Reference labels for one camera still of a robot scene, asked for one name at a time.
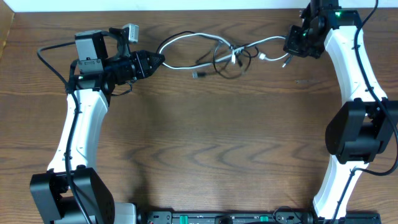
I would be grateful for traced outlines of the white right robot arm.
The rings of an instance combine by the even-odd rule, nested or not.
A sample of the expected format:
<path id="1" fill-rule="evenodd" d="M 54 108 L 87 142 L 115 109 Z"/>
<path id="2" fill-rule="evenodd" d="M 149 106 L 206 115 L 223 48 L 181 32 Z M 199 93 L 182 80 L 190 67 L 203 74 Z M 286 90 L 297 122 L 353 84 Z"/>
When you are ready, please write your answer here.
<path id="1" fill-rule="evenodd" d="M 361 174 L 397 137 L 397 102 L 378 83 L 363 39 L 366 20 L 338 1 L 311 0 L 292 26 L 284 51 L 298 57 L 319 58 L 327 53 L 341 92 L 341 108 L 325 131 L 330 155 L 313 211 L 304 223 L 379 223 L 377 213 L 349 214 L 346 206 Z"/>

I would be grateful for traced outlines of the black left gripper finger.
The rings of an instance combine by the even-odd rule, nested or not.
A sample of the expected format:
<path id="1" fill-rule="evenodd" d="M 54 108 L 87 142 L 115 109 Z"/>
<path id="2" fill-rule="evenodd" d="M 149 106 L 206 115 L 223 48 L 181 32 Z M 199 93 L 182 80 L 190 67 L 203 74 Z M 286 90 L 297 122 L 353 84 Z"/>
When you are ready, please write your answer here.
<path id="1" fill-rule="evenodd" d="M 162 64 L 165 62 L 165 56 L 154 52 L 144 51 L 146 58 L 151 64 Z"/>
<path id="2" fill-rule="evenodd" d="M 162 62 L 157 62 L 157 63 L 152 63 L 145 61 L 142 64 L 142 70 L 143 70 L 143 77 L 144 78 L 149 78 L 152 76 L 155 71 L 162 65 Z"/>

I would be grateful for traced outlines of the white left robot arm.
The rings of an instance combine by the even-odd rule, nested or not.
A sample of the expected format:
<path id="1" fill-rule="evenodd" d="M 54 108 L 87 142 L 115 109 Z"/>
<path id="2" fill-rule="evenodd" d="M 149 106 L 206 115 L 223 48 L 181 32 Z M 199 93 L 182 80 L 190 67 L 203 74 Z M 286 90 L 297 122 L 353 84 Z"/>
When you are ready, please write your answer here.
<path id="1" fill-rule="evenodd" d="M 67 117 L 56 153 L 46 172 L 35 174 L 30 192 L 44 223 L 139 223 L 133 203 L 116 202 L 96 171 L 104 117 L 114 88 L 150 77 L 162 54 L 131 51 L 139 28 L 79 32 L 73 41 L 78 58 L 63 80 Z"/>

